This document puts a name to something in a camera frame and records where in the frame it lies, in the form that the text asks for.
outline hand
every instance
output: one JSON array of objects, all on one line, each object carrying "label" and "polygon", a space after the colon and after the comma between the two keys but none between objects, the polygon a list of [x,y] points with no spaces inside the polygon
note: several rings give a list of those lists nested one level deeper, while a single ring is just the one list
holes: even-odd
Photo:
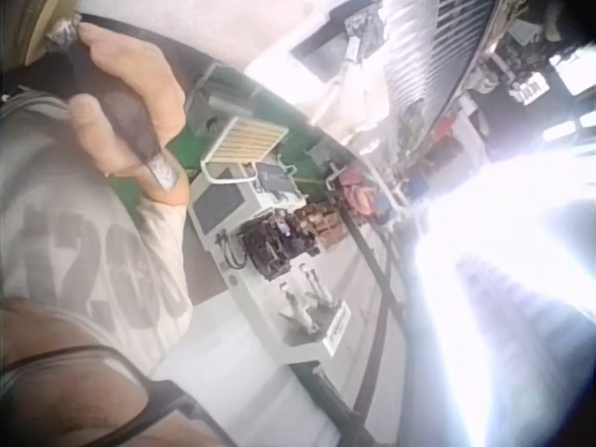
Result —
[{"label": "hand", "polygon": [[[184,92],[161,50],[154,44],[81,23],[81,41],[93,62],[119,78],[143,99],[162,147],[185,123]],[[141,164],[112,126],[94,97],[82,94],[70,100],[72,122],[81,147],[106,174],[133,175]]]}]

